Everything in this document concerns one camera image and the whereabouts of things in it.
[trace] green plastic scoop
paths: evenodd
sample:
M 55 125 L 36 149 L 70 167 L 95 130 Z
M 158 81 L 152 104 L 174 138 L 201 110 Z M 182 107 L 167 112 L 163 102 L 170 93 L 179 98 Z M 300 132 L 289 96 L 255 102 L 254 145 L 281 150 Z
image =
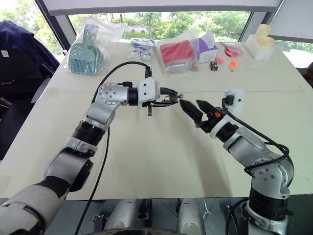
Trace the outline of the green plastic scoop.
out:
M 87 24 L 84 28 L 83 40 L 81 43 L 72 45 L 68 56 L 68 68 L 74 73 L 85 75 L 96 75 L 103 56 L 94 42 L 99 27 Z

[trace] red box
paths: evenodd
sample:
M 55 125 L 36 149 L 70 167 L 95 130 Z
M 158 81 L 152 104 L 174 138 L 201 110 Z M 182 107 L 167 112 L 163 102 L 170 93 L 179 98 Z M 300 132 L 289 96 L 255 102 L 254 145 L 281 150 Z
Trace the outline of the red box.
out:
M 160 46 L 161 55 L 165 64 L 186 58 L 196 57 L 188 40 L 181 43 L 169 43 Z

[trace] green foliage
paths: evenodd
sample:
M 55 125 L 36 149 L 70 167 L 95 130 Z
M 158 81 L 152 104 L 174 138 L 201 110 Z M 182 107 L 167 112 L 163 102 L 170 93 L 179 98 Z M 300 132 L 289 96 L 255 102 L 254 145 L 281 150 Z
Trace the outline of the green foliage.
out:
M 12 21 L 29 32 L 40 41 L 51 53 L 62 54 L 62 48 L 55 38 L 42 14 L 37 10 L 32 0 L 17 0 L 15 9 L 0 12 L 0 20 Z
M 69 17 L 70 22 L 72 23 L 73 28 L 75 29 L 76 32 L 77 32 L 79 26 L 82 24 L 83 19 L 84 19 L 85 17 L 95 17 L 95 18 L 98 18 L 98 19 L 101 19 L 101 20 L 104 20 L 104 21 L 109 22 L 108 14 L 107 14 L 107 13 L 102 13 L 102 14 L 69 15 L 68 17 Z
M 165 38 L 174 38 L 177 35 L 190 29 L 194 19 L 188 12 L 171 12 L 170 24 L 164 32 Z
M 124 17 L 124 13 L 118 13 L 119 14 L 119 18 L 120 18 L 120 20 L 121 20 L 121 23 L 123 23 L 123 17 Z
M 280 41 L 276 40 L 276 43 L 281 48 L 282 51 L 290 51 L 290 49 L 304 50 L 313 54 L 313 44 L 312 43 L 299 43 L 290 41 Z
M 167 29 L 170 27 L 169 22 L 162 21 L 152 32 L 153 39 L 164 39 L 166 38 L 165 33 Z
M 238 40 L 234 39 L 234 38 L 228 38 L 228 37 L 225 37 L 225 36 L 215 36 L 214 37 L 214 40 L 216 42 L 222 42 L 222 43 L 235 43 L 237 42 Z
M 129 38 L 149 38 L 149 34 L 144 32 L 126 32 Z
M 1 21 L 13 21 L 15 24 L 23 27 L 28 31 L 32 31 L 30 21 L 37 17 L 37 9 L 32 7 L 31 0 L 17 0 L 17 6 L 14 11 L 1 11 Z
M 120 18 L 115 18 L 114 20 L 112 20 L 112 23 L 120 24 L 121 23 L 121 19 Z M 132 19 L 132 18 L 123 18 L 123 24 L 125 24 L 125 25 L 140 25 L 138 20 Z
M 210 29 L 214 36 L 224 36 L 239 40 L 249 18 L 249 12 L 222 11 L 198 12 L 199 28 L 203 31 Z
M 150 32 L 153 33 L 154 28 L 161 22 L 161 12 L 139 12 L 135 15 L 135 19 L 147 28 L 150 38 Z

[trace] window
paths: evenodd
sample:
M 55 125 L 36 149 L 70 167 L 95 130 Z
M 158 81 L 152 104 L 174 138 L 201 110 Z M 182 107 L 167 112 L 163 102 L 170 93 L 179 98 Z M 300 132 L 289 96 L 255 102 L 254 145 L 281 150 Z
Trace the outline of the window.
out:
M 285 56 L 296 68 L 307 68 L 313 62 L 313 44 L 276 40 Z
M 250 12 L 138 12 L 69 15 L 77 31 L 84 17 L 97 17 L 109 23 L 127 25 L 124 38 L 173 38 L 191 28 L 202 36 L 210 29 L 219 42 L 237 42 L 250 16 Z
M 54 36 L 42 13 L 32 0 L 1 1 L 0 21 L 13 21 L 41 42 L 61 62 L 64 58 L 63 49 Z

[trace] silver robot arm segment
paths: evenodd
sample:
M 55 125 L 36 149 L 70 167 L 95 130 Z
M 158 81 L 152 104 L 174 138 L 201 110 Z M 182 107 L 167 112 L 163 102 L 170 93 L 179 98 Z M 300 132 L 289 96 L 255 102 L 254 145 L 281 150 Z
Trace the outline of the silver robot arm segment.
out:
M 180 100 L 182 109 L 195 124 L 212 138 L 224 143 L 224 148 L 245 167 L 266 163 L 280 158 L 265 143 L 245 127 L 233 121 L 222 108 L 213 107 L 206 101 L 197 100 L 208 120 L 202 121 L 203 113 L 190 101 Z M 249 200 L 246 204 L 249 234 L 286 234 L 288 223 L 288 186 L 293 178 L 293 165 L 286 158 L 249 170 L 252 176 Z
M 43 234 L 69 192 L 80 190 L 93 163 L 90 158 L 121 105 L 141 106 L 160 98 L 157 81 L 148 77 L 132 84 L 105 83 L 75 132 L 47 167 L 45 178 L 7 200 L 0 207 L 0 234 Z

